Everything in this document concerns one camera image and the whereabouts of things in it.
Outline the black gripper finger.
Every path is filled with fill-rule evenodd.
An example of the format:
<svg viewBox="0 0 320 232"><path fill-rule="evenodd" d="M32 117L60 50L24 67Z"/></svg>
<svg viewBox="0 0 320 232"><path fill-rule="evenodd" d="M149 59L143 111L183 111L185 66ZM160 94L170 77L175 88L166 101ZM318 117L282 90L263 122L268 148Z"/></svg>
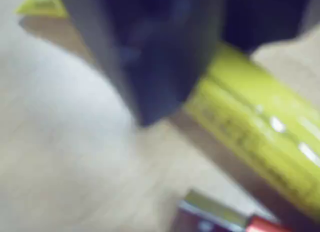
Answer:
<svg viewBox="0 0 320 232"><path fill-rule="evenodd" d="M310 0L225 0L223 40L245 53L295 38Z"/></svg>
<svg viewBox="0 0 320 232"><path fill-rule="evenodd" d="M223 0L62 0L141 126L178 110L213 59Z"/></svg>

